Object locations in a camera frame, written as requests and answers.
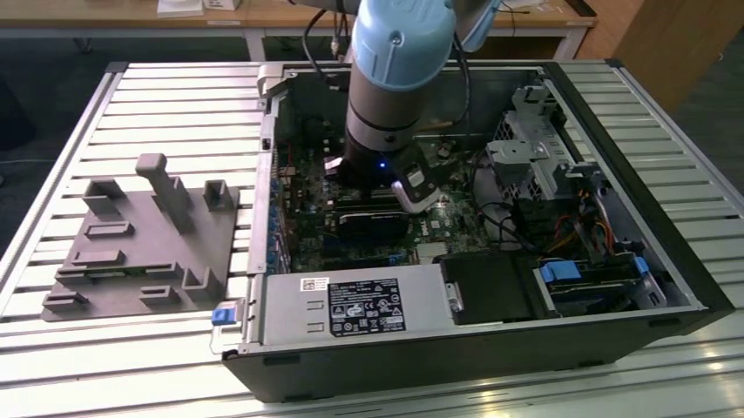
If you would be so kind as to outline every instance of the blue tab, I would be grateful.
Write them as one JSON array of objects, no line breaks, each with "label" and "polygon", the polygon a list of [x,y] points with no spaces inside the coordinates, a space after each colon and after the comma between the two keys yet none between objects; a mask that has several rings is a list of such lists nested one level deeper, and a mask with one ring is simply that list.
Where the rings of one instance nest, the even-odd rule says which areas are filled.
[{"label": "blue tab", "polygon": [[553,276],[553,271],[547,265],[539,267],[539,275],[542,276],[542,281],[545,283],[550,283],[555,280],[555,276]]},{"label": "blue tab", "polygon": [[235,308],[219,307],[211,312],[211,324],[215,327],[235,324]]},{"label": "blue tab", "polygon": [[633,260],[636,267],[638,268],[638,274],[645,276],[649,273],[649,265],[646,264],[646,260],[642,257],[636,257]]},{"label": "blue tab", "polygon": [[539,273],[545,283],[550,283],[554,280],[581,279],[581,272],[578,271],[577,263],[573,261],[549,261],[541,267]]}]

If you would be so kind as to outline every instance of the power supply label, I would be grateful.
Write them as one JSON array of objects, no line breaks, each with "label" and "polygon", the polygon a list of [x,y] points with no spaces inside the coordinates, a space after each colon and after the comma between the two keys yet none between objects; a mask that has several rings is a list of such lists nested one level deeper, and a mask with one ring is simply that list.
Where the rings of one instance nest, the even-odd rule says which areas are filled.
[{"label": "power supply label", "polygon": [[327,301],[334,337],[406,331],[398,279],[328,283]]}]

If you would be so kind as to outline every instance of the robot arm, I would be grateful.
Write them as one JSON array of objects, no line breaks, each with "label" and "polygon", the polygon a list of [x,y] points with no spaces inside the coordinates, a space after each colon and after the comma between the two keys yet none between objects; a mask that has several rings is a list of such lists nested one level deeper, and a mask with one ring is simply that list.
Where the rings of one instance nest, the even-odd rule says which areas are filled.
[{"label": "robot arm", "polygon": [[414,133],[426,87],[446,64],[457,33],[466,51],[489,34],[499,0],[294,0],[356,14],[338,181],[390,186],[407,212],[422,212],[439,189]]}]

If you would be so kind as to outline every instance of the green circuit board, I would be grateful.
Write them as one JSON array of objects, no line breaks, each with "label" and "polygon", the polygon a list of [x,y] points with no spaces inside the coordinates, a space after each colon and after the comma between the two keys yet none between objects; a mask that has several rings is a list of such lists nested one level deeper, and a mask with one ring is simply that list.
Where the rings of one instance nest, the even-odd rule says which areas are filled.
[{"label": "green circuit board", "polygon": [[323,150],[300,150],[287,158],[291,165],[280,171],[280,179],[290,225],[291,270],[295,273],[419,264],[415,251],[419,244],[443,243],[447,253],[489,248],[489,237],[466,187],[469,169],[462,161],[471,152],[450,151],[450,144],[443,145],[435,139],[420,141],[419,146],[432,168],[439,165],[451,167],[447,181],[441,184],[443,195],[423,213],[410,215],[407,230],[399,239],[375,245],[356,245],[343,241],[336,234],[334,205],[339,201],[359,199],[362,194],[324,179]]}]

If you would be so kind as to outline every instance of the white sticker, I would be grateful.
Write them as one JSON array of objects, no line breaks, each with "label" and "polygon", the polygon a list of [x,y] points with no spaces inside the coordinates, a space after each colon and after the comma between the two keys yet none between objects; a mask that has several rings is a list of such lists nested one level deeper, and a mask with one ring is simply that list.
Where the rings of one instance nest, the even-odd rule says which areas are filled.
[{"label": "white sticker", "polygon": [[382,318],[380,322],[384,324],[399,324],[403,321],[402,316],[390,316],[388,318]]},{"label": "white sticker", "polygon": [[208,20],[207,24],[212,26],[239,26],[239,20]]},{"label": "white sticker", "polygon": [[327,290],[327,277],[306,277],[300,280],[300,291]]}]

